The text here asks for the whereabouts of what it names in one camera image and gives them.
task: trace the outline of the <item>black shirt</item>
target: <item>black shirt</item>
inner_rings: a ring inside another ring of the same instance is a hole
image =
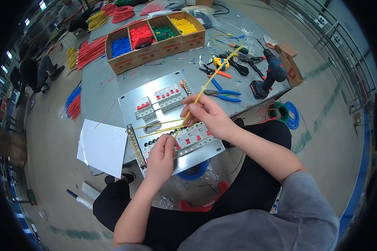
[[[34,87],[38,85],[38,62],[33,59],[28,59],[21,62],[20,73],[21,76],[25,79],[26,84]]]

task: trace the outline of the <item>cordless drill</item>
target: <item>cordless drill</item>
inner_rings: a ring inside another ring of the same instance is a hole
[[[282,82],[287,78],[287,71],[283,67],[281,60],[276,58],[269,49],[265,48],[258,39],[257,41],[264,49],[263,53],[268,62],[268,70],[264,81],[252,81],[250,87],[256,99],[264,99],[268,96],[269,89],[275,81]]]

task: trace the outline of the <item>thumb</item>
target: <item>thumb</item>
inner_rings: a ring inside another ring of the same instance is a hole
[[[174,138],[169,136],[165,142],[164,158],[172,159],[174,154]]]
[[[209,120],[210,116],[204,109],[196,106],[195,104],[189,104],[189,110],[191,114],[193,114],[197,119],[201,120],[204,123],[207,123]]]

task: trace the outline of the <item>person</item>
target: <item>person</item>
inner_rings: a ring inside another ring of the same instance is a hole
[[[23,80],[34,90],[34,92],[40,92],[43,86],[46,86],[47,90],[49,89],[46,84],[46,71],[50,73],[50,78],[55,81],[64,70],[64,65],[58,68],[57,64],[52,64],[49,53],[54,48],[55,46],[51,46],[45,55],[37,60],[31,58],[31,49],[28,44],[25,44],[20,48],[20,73]]]
[[[59,24],[57,26],[61,27],[65,24],[69,32],[73,32],[78,28],[84,31],[88,30],[86,20],[91,16],[93,7],[81,13],[82,6],[77,0],[63,0],[63,3],[64,5],[59,11]]]
[[[208,212],[151,207],[170,178],[176,141],[163,134],[151,149],[147,173],[130,199],[131,174],[108,184],[93,214],[114,231],[122,250],[333,250],[339,219],[296,154],[286,124],[272,120],[237,126],[218,104],[198,94],[183,100],[187,126],[206,124],[210,133],[240,148],[246,158],[236,179]],[[282,185],[278,212],[271,214]]]

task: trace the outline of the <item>black pants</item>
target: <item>black pants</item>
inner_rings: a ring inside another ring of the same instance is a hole
[[[68,31],[74,32],[78,28],[81,28],[84,31],[88,30],[88,24],[86,23],[86,20],[91,16],[93,8],[94,7],[90,7],[81,15],[73,18],[73,20],[71,20],[70,27],[68,27]]]
[[[282,122],[272,120],[244,128],[271,142],[291,148],[292,136]],[[182,212],[152,207],[144,245],[154,250],[176,250],[194,231],[214,218],[249,209],[269,212],[280,188],[281,184],[275,178],[246,156],[236,179],[210,211]],[[106,186],[95,200],[93,213],[105,227],[114,231],[117,220],[129,202],[129,185],[125,180],[119,180]]]

